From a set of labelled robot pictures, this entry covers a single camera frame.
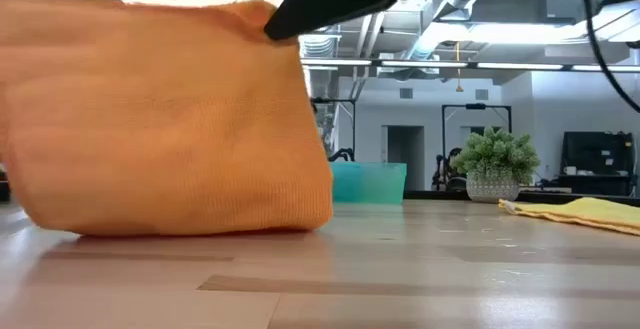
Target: table surface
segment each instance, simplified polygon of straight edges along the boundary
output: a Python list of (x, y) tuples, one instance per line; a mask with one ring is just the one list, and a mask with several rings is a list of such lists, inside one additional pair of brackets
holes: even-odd
[(640, 327), (638, 237), (462, 201), (335, 212), (310, 233), (115, 240), (0, 207), (0, 328)]

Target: doorway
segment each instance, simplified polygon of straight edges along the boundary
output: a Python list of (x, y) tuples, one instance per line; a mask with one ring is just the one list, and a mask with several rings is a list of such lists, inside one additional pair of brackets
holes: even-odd
[(405, 191), (425, 190), (424, 127), (383, 126), (382, 130), (383, 161), (407, 164)]

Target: potted plant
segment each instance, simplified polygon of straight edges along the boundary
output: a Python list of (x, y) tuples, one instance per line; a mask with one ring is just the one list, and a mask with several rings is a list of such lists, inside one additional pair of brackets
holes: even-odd
[(496, 203), (515, 200), (520, 183), (529, 184), (540, 160), (531, 137), (516, 139), (504, 130), (484, 129), (484, 135), (471, 134), (453, 165), (467, 173), (467, 193), (471, 200)]

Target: black cable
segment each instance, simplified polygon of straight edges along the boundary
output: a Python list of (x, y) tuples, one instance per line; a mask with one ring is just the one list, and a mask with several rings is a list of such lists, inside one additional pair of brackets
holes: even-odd
[(584, 2), (584, 11), (587, 16), (587, 36), (589, 37), (589, 43), (591, 44), (591, 50), (593, 50), (593, 56), (596, 58), (596, 62), (600, 66), (600, 69), (604, 73), (604, 75), (611, 83), (613, 89), (615, 89), (616, 93), (620, 95), (620, 97), (627, 103), (633, 110), (640, 113), (640, 105), (638, 105), (629, 94), (627, 94), (624, 89), (620, 86), (616, 78), (613, 76), (609, 68), (607, 67), (607, 63), (604, 61), (602, 57), (602, 52), (600, 51), (600, 46), (598, 45), (598, 40), (596, 39), (595, 29), (593, 28), (593, 7), (591, 5), (591, 0), (582, 0)]

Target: orange knit fabric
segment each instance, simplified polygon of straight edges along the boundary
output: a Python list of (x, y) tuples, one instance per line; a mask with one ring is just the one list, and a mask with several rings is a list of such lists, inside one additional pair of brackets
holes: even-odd
[(272, 12), (0, 0), (0, 154), (31, 218), (91, 235), (327, 222), (298, 46), (263, 34)]

